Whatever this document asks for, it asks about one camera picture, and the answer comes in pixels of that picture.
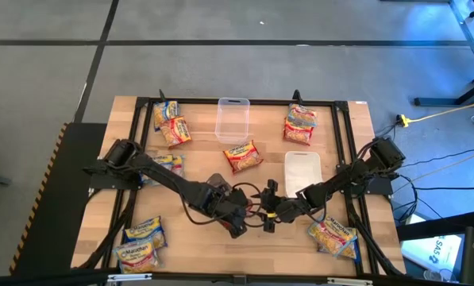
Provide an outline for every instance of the transparent plastic box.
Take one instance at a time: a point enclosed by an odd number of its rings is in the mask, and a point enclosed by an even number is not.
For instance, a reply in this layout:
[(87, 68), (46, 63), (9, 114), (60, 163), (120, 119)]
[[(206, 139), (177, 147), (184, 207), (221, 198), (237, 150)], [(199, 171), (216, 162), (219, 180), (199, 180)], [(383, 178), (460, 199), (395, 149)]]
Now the transparent plastic box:
[(222, 98), (218, 102), (215, 136), (219, 142), (243, 144), (249, 130), (249, 100)]

